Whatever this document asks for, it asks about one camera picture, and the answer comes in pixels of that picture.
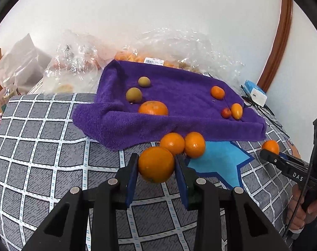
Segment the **white plastic bag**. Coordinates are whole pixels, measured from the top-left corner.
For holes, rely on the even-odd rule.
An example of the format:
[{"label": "white plastic bag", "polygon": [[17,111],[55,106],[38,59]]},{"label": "white plastic bag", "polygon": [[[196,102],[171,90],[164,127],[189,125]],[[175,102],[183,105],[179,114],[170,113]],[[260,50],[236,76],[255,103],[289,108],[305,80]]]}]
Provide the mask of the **white plastic bag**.
[{"label": "white plastic bag", "polygon": [[43,70],[31,36],[27,34],[0,60],[0,85],[9,88],[14,84],[21,94],[26,94],[41,80]]},{"label": "white plastic bag", "polygon": [[98,69],[105,67],[104,60],[89,35],[65,31],[56,55],[43,76],[44,94],[92,93],[98,86]]},{"label": "white plastic bag", "polygon": [[243,64],[228,54],[215,51],[209,37],[202,33],[168,28],[152,30],[141,34],[115,56],[116,60],[140,63],[146,58],[163,60],[167,67],[209,73],[240,92]]},{"label": "white plastic bag", "polygon": [[20,93],[15,85],[10,85],[0,91],[0,105],[3,113],[9,100],[16,95],[20,95]]}]

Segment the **red object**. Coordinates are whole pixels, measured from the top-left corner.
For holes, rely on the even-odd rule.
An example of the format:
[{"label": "red object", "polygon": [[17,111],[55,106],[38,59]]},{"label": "red object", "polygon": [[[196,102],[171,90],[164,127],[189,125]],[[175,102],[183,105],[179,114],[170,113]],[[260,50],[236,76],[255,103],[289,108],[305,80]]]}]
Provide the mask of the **red object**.
[{"label": "red object", "polygon": [[228,107],[224,108],[221,111],[221,116],[224,117],[225,119],[230,118],[231,115],[232,115],[232,112],[230,111],[230,109]]}]

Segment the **orange fruit in bag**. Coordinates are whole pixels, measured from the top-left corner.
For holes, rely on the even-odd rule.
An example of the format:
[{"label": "orange fruit in bag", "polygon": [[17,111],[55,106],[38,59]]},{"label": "orange fruit in bag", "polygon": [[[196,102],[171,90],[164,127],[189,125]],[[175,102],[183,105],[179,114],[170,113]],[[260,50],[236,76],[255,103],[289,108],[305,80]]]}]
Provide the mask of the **orange fruit in bag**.
[{"label": "orange fruit in bag", "polygon": [[178,133],[172,132],[172,133],[166,134],[160,140],[159,146],[165,149],[168,149],[169,152],[173,156],[175,156],[175,155],[181,154],[184,151],[185,141],[181,135],[179,135]]},{"label": "orange fruit in bag", "polygon": [[134,62],[141,62],[141,63],[144,63],[144,57],[142,56],[137,56],[136,59],[134,59]]},{"label": "orange fruit in bag", "polygon": [[134,53],[132,53],[132,54],[127,58],[127,60],[134,62],[134,61],[136,60],[136,58],[137,58],[137,55],[134,54]]},{"label": "orange fruit in bag", "polygon": [[263,143],[262,149],[267,149],[268,151],[271,151],[272,153],[279,154],[279,145],[274,140],[269,140]]},{"label": "orange fruit in bag", "polygon": [[139,173],[153,183],[163,183],[169,179],[175,169],[175,160],[169,150],[153,146],[149,147],[139,157]]},{"label": "orange fruit in bag", "polygon": [[191,132],[186,135],[185,140],[185,154],[196,159],[201,157],[206,149],[205,139],[198,132]]},{"label": "orange fruit in bag", "polygon": [[160,101],[144,102],[138,110],[139,113],[150,115],[168,115],[169,111],[165,104]]},{"label": "orange fruit in bag", "polygon": [[173,63],[171,63],[169,61],[164,61],[163,66],[170,67],[170,68],[176,67]]},{"label": "orange fruit in bag", "polygon": [[116,53],[114,56],[115,60],[127,60],[130,57],[131,53],[126,52],[126,51],[119,51]]}]

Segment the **gray checkered bedsheet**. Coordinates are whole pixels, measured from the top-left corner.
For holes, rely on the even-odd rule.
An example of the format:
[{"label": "gray checkered bedsheet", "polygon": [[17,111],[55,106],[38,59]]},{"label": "gray checkered bedsheet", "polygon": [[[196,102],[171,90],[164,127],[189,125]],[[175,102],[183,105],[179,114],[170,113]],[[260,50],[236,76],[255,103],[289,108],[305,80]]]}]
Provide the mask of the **gray checkered bedsheet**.
[{"label": "gray checkered bedsheet", "polygon": [[[0,232],[9,250],[21,250],[54,205],[73,186],[97,187],[157,142],[112,152],[91,140],[72,123],[74,107],[92,102],[94,94],[58,94],[12,98],[0,123]],[[267,139],[291,153],[287,140],[268,120]],[[255,160],[241,168],[245,189],[278,231],[283,230],[291,182],[272,164],[259,158],[261,142],[237,141]],[[216,186],[226,188],[218,179]],[[87,250],[90,250],[90,212]],[[162,184],[138,177],[134,201],[117,211],[121,251],[193,250],[196,212],[182,206],[175,176]],[[221,212],[222,249],[226,250],[225,213]]]}]

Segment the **hand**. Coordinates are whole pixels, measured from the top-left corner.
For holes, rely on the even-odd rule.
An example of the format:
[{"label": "hand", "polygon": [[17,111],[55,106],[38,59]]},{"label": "hand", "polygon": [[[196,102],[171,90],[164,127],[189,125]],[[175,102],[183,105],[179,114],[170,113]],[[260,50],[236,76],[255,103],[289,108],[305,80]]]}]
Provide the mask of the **hand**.
[{"label": "hand", "polygon": [[[293,214],[293,211],[295,209],[295,206],[297,205],[297,202],[299,200],[299,196],[301,194],[301,191],[299,189],[298,184],[295,184],[292,188],[292,194],[293,197],[289,201],[288,204],[288,212],[286,216],[286,224],[288,224],[289,220],[291,219],[291,216]],[[317,216],[317,200],[312,202],[308,209],[307,212],[304,212],[303,209],[301,208],[301,205],[303,204],[304,201],[304,196],[301,199],[298,211],[293,219],[293,222],[291,226],[289,227],[292,230],[299,230],[304,227],[305,224],[309,224],[312,222],[316,216]]]}]

